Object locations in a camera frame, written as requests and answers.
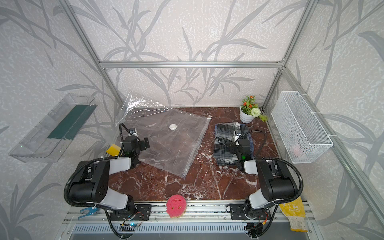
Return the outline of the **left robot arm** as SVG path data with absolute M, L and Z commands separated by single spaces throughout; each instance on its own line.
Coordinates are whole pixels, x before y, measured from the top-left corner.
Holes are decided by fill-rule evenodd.
M 122 141 L 117 156 L 82 161 L 64 188 L 64 199 L 74 207 L 100 208 L 121 218 L 132 218 L 138 212 L 133 197 L 109 187 L 110 175 L 132 170 L 139 164 L 142 151 L 150 148 L 148 138 L 128 136 Z

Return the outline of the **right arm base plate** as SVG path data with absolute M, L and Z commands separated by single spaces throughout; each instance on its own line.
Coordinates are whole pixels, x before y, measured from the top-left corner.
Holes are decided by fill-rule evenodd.
M 253 209 L 249 204 L 229 204 L 226 211 L 230 213 L 232 220 L 257 220 L 271 219 L 271 213 L 266 209 Z

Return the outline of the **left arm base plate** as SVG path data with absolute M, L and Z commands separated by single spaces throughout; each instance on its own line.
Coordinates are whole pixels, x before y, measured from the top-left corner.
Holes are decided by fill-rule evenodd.
M 152 205 L 151 204 L 138 204 L 135 205 L 136 209 L 129 211 L 126 209 L 123 210 L 113 210 L 110 213 L 110 219 L 112 221 L 148 221 L 151 214 Z

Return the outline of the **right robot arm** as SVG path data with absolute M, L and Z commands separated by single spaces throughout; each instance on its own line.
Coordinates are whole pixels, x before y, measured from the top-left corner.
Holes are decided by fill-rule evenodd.
M 299 170 L 280 158 L 251 159 L 251 144 L 247 139 L 228 140 L 226 151 L 236 154 L 237 166 L 246 174 L 259 178 L 260 189 L 250 194 L 242 204 L 229 204 L 232 220 L 263 220 L 272 218 L 270 208 L 290 203 L 302 194 L 304 180 Z

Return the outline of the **clear vacuum bag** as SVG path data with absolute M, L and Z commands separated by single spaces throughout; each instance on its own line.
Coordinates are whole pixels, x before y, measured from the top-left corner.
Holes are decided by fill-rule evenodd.
M 135 128 L 139 139 L 150 142 L 139 162 L 185 178 L 208 129 L 207 118 L 129 92 L 117 122 L 118 139 L 122 142 Z M 171 124 L 177 129 L 170 130 Z

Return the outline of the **grey plaid shirt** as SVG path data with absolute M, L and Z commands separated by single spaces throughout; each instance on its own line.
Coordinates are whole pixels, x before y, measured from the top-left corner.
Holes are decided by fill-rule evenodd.
M 227 141 L 235 141 L 235 131 L 246 133 L 249 128 L 245 124 L 238 122 L 234 123 L 219 123 L 215 125 L 215 140 L 214 140 L 214 154 L 219 166 L 235 166 L 238 157 L 236 154 L 231 154 L 226 149 Z

